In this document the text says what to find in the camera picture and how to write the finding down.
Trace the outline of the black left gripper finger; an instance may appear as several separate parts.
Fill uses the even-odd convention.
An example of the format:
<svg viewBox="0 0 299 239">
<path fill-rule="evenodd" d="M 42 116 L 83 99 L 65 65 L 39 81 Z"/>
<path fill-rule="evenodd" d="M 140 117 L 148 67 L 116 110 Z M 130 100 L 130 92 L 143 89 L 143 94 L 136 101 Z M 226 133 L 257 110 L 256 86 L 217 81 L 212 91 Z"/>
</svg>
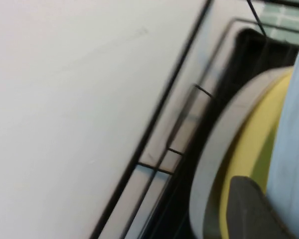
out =
<svg viewBox="0 0 299 239">
<path fill-rule="evenodd" d="M 294 239 L 259 185 L 249 177 L 230 181 L 226 222 L 230 239 Z"/>
</svg>

